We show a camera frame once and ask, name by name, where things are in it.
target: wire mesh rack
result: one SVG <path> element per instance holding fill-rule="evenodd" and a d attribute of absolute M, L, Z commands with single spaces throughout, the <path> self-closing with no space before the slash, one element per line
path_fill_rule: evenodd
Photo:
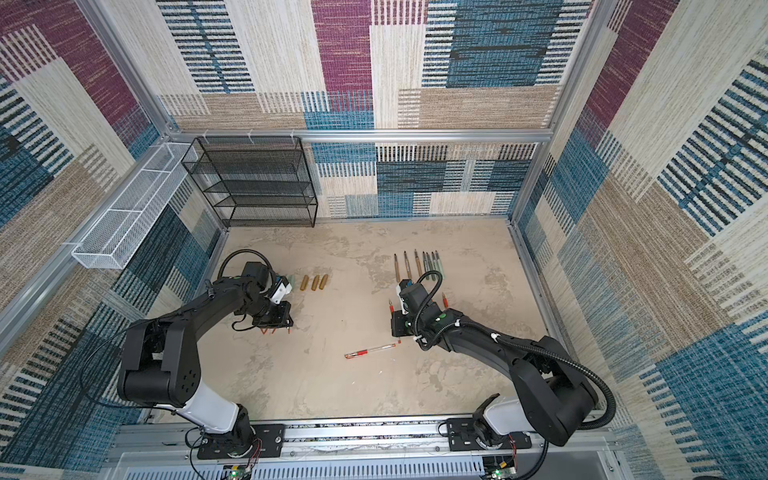
<path fill-rule="evenodd" d="M 196 156 L 189 144 L 165 143 L 158 148 L 72 256 L 85 268 L 124 269 L 187 176 L 181 160 Z"/>
<path fill-rule="evenodd" d="M 184 168 L 226 227 L 314 227 L 317 195 L 294 137 L 198 137 Z"/>

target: black mesh shelf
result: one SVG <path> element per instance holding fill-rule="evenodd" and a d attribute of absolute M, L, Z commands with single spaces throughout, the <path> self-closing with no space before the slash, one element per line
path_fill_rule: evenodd
<path fill-rule="evenodd" d="M 314 227 L 317 195 L 301 140 L 198 137 L 184 168 L 227 227 Z"/>

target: white mesh basket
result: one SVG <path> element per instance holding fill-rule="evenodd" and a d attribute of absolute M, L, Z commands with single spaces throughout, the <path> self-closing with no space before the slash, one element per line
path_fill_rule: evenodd
<path fill-rule="evenodd" d="M 72 256 L 85 268 L 122 270 L 149 233 L 187 172 L 181 159 L 196 161 L 189 144 L 166 143 L 85 234 Z"/>

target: white wire basket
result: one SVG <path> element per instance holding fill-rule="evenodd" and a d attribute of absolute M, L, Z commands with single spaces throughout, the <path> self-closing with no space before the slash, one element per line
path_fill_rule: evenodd
<path fill-rule="evenodd" d="M 185 155 L 185 161 L 197 160 L 189 144 L 166 143 L 158 148 L 72 256 L 85 268 L 124 269 L 187 176 L 181 165 Z"/>

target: patterned wall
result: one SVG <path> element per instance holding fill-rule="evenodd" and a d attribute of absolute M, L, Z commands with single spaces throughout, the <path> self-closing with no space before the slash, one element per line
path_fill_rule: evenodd
<path fill-rule="evenodd" d="M 123 423 L 138 409 L 91 404 L 78 375 L 91 350 L 136 319 L 192 300 L 219 238 L 205 199 L 186 179 L 122 271 L 79 265 L 0 362 L 3 478 L 95 478 Z M 122 338 L 97 355 L 85 384 L 102 402 L 117 397 Z"/>
<path fill-rule="evenodd" d="M 546 127 L 591 8 L 591 0 L 102 3 L 149 88 L 186 129 Z"/>
<path fill-rule="evenodd" d="M 0 0 L 0 310 L 157 138 L 72 0 Z"/>
<path fill-rule="evenodd" d="M 620 0 L 520 220 L 635 478 L 768 478 L 768 3 Z"/>
<path fill-rule="evenodd" d="M 535 144 L 305 145 L 318 217 L 506 215 Z"/>

